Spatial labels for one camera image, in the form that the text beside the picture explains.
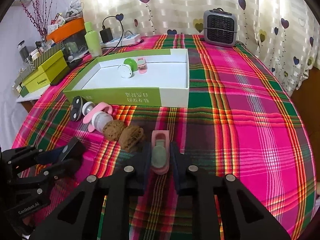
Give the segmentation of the grey portable heater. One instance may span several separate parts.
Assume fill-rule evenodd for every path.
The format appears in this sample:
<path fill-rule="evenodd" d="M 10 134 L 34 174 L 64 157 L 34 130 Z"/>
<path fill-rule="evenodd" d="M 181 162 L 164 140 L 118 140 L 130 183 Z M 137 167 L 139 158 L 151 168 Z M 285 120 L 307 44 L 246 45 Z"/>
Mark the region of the grey portable heater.
<path fill-rule="evenodd" d="M 215 46 L 232 48 L 236 42 L 237 19 L 222 8 L 206 10 L 203 15 L 204 40 Z"/>

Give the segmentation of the striped box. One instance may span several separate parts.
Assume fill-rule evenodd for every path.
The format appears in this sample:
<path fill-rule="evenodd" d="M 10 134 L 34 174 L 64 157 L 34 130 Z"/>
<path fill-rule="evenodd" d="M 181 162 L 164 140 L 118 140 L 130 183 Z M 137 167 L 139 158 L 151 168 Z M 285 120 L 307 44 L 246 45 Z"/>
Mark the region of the striped box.
<path fill-rule="evenodd" d="M 45 61 L 52 57 L 57 52 L 60 52 L 62 48 L 62 42 L 56 43 L 52 48 L 43 52 L 39 57 L 37 57 L 33 62 L 27 64 L 26 67 L 20 70 L 16 80 L 15 85 L 19 85 L 28 75 L 39 68 Z"/>

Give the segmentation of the red twig decoration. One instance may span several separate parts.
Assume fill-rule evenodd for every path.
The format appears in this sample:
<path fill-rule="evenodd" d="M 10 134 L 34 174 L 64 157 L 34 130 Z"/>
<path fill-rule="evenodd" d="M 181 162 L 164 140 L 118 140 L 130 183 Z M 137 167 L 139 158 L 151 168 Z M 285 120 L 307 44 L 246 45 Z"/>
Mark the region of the red twig decoration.
<path fill-rule="evenodd" d="M 20 0 L 20 5 L 22 6 L 27 18 L 29 18 L 30 22 L 43 39 L 48 35 L 48 25 L 53 1 L 54 0 L 30 0 L 30 4 L 33 9 L 33 12 L 31 12 L 27 8 L 27 2 Z"/>

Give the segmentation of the yellow green gift box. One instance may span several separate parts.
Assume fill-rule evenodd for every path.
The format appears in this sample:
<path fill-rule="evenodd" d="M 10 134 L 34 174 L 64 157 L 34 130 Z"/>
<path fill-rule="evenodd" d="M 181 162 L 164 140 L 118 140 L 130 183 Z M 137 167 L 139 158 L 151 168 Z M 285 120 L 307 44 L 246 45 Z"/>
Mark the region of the yellow green gift box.
<path fill-rule="evenodd" d="M 27 94 L 49 85 L 66 67 L 67 63 L 63 52 L 59 50 L 22 81 L 20 96 L 25 97 Z"/>

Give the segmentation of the green white cardboard box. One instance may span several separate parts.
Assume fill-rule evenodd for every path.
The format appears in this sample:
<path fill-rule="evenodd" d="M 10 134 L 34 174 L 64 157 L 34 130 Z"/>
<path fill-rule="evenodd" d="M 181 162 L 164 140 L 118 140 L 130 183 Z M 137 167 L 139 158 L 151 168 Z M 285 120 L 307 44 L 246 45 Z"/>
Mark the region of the green white cardboard box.
<path fill-rule="evenodd" d="M 144 59 L 146 72 L 118 69 L 126 59 Z M 111 105 L 188 107 L 189 54 L 187 49 L 134 50 L 102 56 L 85 66 L 65 87 L 69 101 L 81 96 Z"/>

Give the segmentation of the pink plaid bedspread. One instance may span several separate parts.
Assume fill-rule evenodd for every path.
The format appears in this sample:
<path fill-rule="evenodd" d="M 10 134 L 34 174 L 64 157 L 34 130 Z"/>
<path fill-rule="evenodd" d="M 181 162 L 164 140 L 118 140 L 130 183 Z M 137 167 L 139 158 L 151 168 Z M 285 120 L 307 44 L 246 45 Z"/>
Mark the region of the pink plaid bedspread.
<path fill-rule="evenodd" d="M 146 135 L 168 130 L 180 151 L 217 176 L 234 174 L 297 239 L 312 219 L 316 169 L 308 134 L 290 97 L 273 73 L 246 48 L 212 46 L 199 35 L 144 38 L 139 49 L 186 48 L 188 108 L 114 106 L 113 116 L 143 127 Z M 88 175 L 111 175 L 130 154 L 102 134 L 69 118 L 65 87 L 84 69 L 49 88 L 24 121 L 14 147 L 52 150 L 78 137 L 86 147 L 74 180 L 60 180 L 51 204 L 27 218 L 40 224 Z"/>

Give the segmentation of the pink green clip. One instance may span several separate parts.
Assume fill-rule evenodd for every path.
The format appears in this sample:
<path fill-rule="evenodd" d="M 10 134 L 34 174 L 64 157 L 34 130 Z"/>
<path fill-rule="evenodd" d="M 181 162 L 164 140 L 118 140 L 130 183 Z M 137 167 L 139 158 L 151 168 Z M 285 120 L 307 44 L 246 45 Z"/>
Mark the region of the pink green clip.
<path fill-rule="evenodd" d="M 146 60 L 143 57 L 137 59 L 137 67 L 140 74 L 147 72 Z"/>
<path fill-rule="evenodd" d="M 158 175 L 169 170 L 170 140 L 168 130 L 156 130 L 151 137 L 151 169 Z"/>

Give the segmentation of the light green bottle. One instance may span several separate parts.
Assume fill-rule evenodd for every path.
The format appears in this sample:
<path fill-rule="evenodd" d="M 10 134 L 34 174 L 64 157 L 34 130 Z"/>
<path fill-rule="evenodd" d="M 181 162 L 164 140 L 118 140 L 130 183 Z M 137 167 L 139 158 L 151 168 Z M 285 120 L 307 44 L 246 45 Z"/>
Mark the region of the light green bottle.
<path fill-rule="evenodd" d="M 88 46 L 89 53 L 93 58 L 103 54 L 98 33 L 93 29 L 91 22 L 84 23 L 86 34 L 85 40 Z"/>

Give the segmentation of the pink handle clear jar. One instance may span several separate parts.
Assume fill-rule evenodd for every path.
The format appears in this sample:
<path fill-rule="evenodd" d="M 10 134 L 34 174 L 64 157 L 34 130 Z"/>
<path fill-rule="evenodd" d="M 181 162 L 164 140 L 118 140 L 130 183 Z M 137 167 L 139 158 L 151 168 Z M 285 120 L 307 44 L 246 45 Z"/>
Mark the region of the pink handle clear jar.
<path fill-rule="evenodd" d="M 105 102 L 100 102 L 97 105 L 91 101 L 86 102 L 82 107 L 83 123 L 88 124 L 90 133 L 95 130 L 102 133 L 104 126 L 113 120 L 112 112 L 112 106 Z"/>

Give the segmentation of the heart pattern curtain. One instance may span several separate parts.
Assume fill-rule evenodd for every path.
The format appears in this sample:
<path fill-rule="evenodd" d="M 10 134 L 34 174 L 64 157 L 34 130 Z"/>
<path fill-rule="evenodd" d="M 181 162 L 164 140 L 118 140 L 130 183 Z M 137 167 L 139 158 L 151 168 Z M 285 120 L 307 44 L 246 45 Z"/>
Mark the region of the heart pattern curtain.
<path fill-rule="evenodd" d="M 114 36 L 204 34 L 206 10 L 237 19 L 236 39 L 292 94 L 319 67 L 319 21 L 304 0 L 81 0 L 84 19 Z"/>

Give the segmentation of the black electric shaver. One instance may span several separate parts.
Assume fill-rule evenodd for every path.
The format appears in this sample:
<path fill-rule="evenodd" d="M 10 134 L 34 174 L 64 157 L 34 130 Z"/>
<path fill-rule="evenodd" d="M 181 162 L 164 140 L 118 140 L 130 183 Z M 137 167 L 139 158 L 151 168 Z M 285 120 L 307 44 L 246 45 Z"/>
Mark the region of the black electric shaver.
<path fill-rule="evenodd" d="M 76 96 L 73 98 L 70 111 L 71 121 L 78 121 L 82 117 L 82 108 L 86 102 L 87 100 L 81 96 Z"/>

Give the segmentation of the brown walnut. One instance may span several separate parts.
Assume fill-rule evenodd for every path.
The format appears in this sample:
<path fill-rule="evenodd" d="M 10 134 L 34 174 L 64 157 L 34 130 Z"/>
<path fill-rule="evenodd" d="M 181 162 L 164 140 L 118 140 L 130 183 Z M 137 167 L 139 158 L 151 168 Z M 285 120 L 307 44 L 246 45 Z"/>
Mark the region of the brown walnut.
<path fill-rule="evenodd" d="M 126 125 L 121 120 L 112 120 L 108 122 L 103 128 L 103 135 L 109 141 L 117 141 L 126 128 Z"/>
<path fill-rule="evenodd" d="M 119 144 L 121 149 L 127 153 L 137 152 L 141 148 L 144 139 L 145 135 L 142 127 L 129 125 L 123 129 L 119 137 Z"/>

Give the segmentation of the green white roller massager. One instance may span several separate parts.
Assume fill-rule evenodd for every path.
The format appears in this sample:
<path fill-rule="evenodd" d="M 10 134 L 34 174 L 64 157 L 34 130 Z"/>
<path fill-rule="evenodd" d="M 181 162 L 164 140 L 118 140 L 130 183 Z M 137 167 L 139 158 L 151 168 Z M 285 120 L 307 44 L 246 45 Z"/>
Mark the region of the green white roller massager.
<path fill-rule="evenodd" d="M 132 74 L 138 70 L 138 65 L 136 60 L 127 58 L 118 66 L 117 70 L 121 78 L 129 79 L 132 77 Z"/>

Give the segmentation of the white blue power strip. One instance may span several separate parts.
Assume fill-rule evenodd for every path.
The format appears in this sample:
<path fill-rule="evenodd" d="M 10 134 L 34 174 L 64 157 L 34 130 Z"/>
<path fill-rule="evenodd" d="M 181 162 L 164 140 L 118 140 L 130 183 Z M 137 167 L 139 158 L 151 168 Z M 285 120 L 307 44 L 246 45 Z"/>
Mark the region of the white blue power strip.
<path fill-rule="evenodd" d="M 122 46 L 137 44 L 140 41 L 141 41 L 141 36 L 139 34 L 135 34 L 135 35 L 129 35 L 127 37 L 123 37 L 122 39 L 114 38 L 112 41 L 106 42 L 106 43 L 101 42 L 100 45 L 101 47 L 108 47 L 108 48 L 115 47 L 115 46 L 122 47 Z"/>

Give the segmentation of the orange tray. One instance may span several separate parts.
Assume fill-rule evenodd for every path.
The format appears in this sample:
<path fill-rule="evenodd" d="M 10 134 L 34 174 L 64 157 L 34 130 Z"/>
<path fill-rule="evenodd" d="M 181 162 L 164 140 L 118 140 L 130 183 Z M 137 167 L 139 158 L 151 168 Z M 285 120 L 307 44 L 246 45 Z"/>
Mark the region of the orange tray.
<path fill-rule="evenodd" d="M 84 29 L 84 19 L 81 17 L 67 22 L 63 26 L 57 28 L 55 31 L 47 35 L 46 38 L 47 40 L 53 40 L 55 43 L 59 43 Z"/>

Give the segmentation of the black charger plug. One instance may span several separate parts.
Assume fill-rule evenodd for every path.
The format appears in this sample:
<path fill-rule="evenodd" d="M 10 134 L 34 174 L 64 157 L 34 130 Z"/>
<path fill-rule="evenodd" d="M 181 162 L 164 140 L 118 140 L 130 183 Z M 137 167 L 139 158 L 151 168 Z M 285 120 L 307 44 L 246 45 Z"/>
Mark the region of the black charger plug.
<path fill-rule="evenodd" d="M 111 28 L 104 28 L 100 31 L 100 37 L 103 43 L 107 43 L 113 40 L 113 34 Z"/>

